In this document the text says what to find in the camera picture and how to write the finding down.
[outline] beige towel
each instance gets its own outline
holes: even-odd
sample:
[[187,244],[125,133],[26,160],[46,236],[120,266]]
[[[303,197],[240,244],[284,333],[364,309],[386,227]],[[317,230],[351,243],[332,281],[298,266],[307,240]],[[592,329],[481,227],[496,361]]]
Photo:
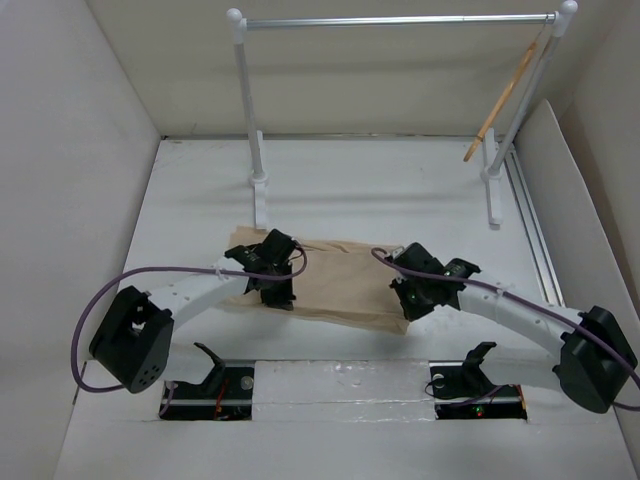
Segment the beige towel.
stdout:
[[[260,243],[265,236],[265,232],[238,227],[231,235],[229,247]],[[297,240],[307,252],[309,264],[307,270],[293,280],[293,294],[296,296],[293,315],[399,335],[407,332],[409,322],[402,315],[398,297],[389,288],[395,273],[371,256],[370,250],[375,245]],[[397,247],[383,248],[391,251]],[[293,270],[301,265],[302,259],[294,260]],[[255,291],[231,298],[226,303],[291,315],[264,307],[260,303],[260,294]]]

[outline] white stand base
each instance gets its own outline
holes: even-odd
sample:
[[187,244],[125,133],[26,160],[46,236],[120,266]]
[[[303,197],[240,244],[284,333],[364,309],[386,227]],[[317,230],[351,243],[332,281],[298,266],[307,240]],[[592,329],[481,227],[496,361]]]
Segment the white stand base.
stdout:
[[482,142],[482,156],[484,157],[484,168],[480,175],[487,188],[487,208],[489,211],[489,224],[502,224],[502,197],[500,195],[500,179],[504,171],[504,166],[500,167],[498,175],[488,175],[487,168],[493,163],[498,153],[493,128],[487,131]]
[[269,175],[264,170],[264,137],[262,130],[258,130],[258,145],[260,146],[260,170],[262,170],[261,176],[256,176],[254,173],[249,177],[249,183],[253,187],[253,209],[254,209],[254,225],[258,230],[267,230],[269,224],[269,217],[267,215],[267,184],[269,183]]

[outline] wooden rod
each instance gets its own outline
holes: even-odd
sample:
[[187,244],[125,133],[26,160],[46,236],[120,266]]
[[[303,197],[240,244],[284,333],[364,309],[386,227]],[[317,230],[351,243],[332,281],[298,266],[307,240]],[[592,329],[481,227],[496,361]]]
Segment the wooden rod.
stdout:
[[496,117],[498,116],[498,114],[502,110],[502,107],[504,107],[504,105],[507,103],[507,100],[509,100],[509,97],[513,93],[514,88],[516,87],[516,85],[518,85],[518,82],[522,78],[522,75],[524,75],[524,72],[527,70],[527,67],[529,66],[529,63],[531,63],[531,59],[533,58],[533,54],[536,51],[536,47],[537,46],[538,46],[538,40],[536,38],[536,40],[534,40],[533,43],[531,43],[531,45],[529,45],[529,48],[527,49],[527,51],[525,52],[524,56],[522,57],[522,60],[520,60],[520,65],[518,65],[518,69],[513,74],[513,77],[511,78],[511,81],[505,87],[504,91],[502,92],[502,95],[500,95],[500,98],[498,99],[498,101],[496,102],[495,106],[493,107],[493,110],[491,110],[491,113],[489,114],[489,116],[485,120],[484,125],[482,125],[482,128],[478,132],[478,135],[476,135],[475,140],[473,141],[473,143],[469,147],[469,150],[467,151],[467,154],[464,156],[464,161],[465,162],[469,161],[469,159],[471,158],[473,153],[478,148],[478,145],[480,145],[482,143],[482,141],[484,140],[484,136],[487,133],[487,130],[489,130],[489,128],[491,128],[491,125],[493,124],[493,121],[496,119]]

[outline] rectangular opening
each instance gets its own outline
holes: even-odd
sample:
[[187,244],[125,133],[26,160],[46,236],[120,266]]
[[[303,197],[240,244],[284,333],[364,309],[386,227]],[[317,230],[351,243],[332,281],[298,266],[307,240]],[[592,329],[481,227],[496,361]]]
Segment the rectangular opening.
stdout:
[[527,419],[520,385],[505,385],[493,395],[464,404],[469,399],[482,397],[496,386],[488,383],[486,377],[465,375],[462,365],[462,362],[434,362],[430,365],[429,388],[432,391],[425,391],[435,398],[438,420]]
[[[197,385],[176,382],[169,408],[162,420],[251,420],[253,398],[254,362],[227,362],[219,387],[211,395],[203,395]],[[167,402],[169,389],[162,394],[162,409]]]

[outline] white floor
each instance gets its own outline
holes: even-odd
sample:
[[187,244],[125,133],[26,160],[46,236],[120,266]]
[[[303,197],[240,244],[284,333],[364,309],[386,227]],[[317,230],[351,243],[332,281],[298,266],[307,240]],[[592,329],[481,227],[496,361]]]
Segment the white floor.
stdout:
[[[458,139],[267,141],[271,226],[310,239],[418,241],[441,260],[465,258],[540,295],[507,179],[505,223],[494,230],[487,223],[480,158],[461,160],[467,147]],[[248,158],[242,141],[162,142],[127,268],[211,264],[237,225],[251,225]],[[147,275],[132,283],[148,289],[172,278]],[[175,339],[203,342],[223,358],[395,359],[407,365],[415,362],[403,359],[463,358],[483,340],[532,347],[488,320],[450,309],[414,322],[406,337],[210,310]],[[87,381],[111,382],[95,363]],[[309,389],[313,381],[308,376],[300,386]],[[222,424],[156,420],[159,386],[137,396],[81,393],[56,478],[635,478],[613,413],[589,414],[539,389],[525,396],[528,423],[435,422],[429,415],[410,423],[349,421],[324,410],[323,421]],[[426,398],[419,400],[431,408]]]

